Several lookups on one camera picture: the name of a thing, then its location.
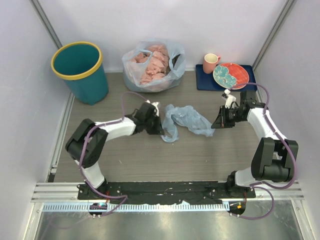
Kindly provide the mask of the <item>teal trash bin yellow rim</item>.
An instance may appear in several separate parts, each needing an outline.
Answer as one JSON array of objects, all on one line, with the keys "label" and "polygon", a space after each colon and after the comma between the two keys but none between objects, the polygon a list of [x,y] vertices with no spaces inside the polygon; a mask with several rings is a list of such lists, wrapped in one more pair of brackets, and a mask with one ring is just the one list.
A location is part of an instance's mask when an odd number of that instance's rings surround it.
[{"label": "teal trash bin yellow rim", "polygon": [[78,41],[64,45],[53,55],[51,69],[82,103],[94,105],[109,92],[103,54],[94,43]]}]

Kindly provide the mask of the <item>light blue plastic bag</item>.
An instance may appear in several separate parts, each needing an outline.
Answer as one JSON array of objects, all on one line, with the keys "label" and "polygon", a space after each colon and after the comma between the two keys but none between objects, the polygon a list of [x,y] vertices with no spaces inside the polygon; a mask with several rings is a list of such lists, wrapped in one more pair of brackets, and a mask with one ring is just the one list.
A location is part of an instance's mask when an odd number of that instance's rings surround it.
[{"label": "light blue plastic bag", "polygon": [[198,113],[191,105],[184,107],[168,104],[164,108],[162,128],[165,133],[161,136],[166,143],[174,143],[179,140],[177,126],[187,128],[191,133],[212,137],[215,129],[204,116]]}]

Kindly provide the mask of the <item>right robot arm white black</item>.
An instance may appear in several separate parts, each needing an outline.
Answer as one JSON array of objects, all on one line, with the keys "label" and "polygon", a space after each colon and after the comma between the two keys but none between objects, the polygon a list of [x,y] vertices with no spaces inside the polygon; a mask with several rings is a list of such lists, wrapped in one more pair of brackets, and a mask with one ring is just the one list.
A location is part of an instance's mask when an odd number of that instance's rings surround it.
[{"label": "right robot arm white black", "polygon": [[222,98],[225,103],[220,106],[211,128],[229,129],[236,123],[248,122],[259,139],[250,167],[233,171],[227,177],[226,193],[236,198],[261,184],[276,190],[291,187],[297,174],[298,143],[279,131],[267,104],[257,101],[254,91],[241,92],[239,103],[229,89],[223,92]]}]

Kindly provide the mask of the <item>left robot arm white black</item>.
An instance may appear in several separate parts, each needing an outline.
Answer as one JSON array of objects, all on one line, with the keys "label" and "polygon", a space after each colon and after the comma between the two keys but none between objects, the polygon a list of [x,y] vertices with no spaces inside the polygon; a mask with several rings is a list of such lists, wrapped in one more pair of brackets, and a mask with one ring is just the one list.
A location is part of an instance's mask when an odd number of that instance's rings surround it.
[{"label": "left robot arm white black", "polygon": [[163,135],[159,106],[159,102],[147,100],[139,109],[117,120],[94,122],[87,118],[77,127],[67,141],[65,150],[78,165],[93,198],[100,200],[108,191],[108,182],[98,163],[105,143],[143,131],[149,135]]}]

